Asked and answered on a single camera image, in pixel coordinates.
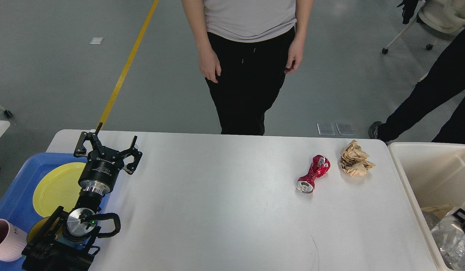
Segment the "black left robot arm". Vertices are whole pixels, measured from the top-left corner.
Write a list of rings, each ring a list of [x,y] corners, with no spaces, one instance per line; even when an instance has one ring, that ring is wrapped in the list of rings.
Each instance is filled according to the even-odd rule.
[[[102,213],[102,199],[114,189],[121,170],[131,175],[138,168],[143,153],[136,145],[123,151],[104,146],[94,131],[83,131],[74,150],[74,157],[87,162],[78,178],[81,191],[75,206],[66,211],[59,206],[22,251],[21,268],[25,271],[87,271],[100,247],[98,238],[111,238],[121,230],[116,213]]]

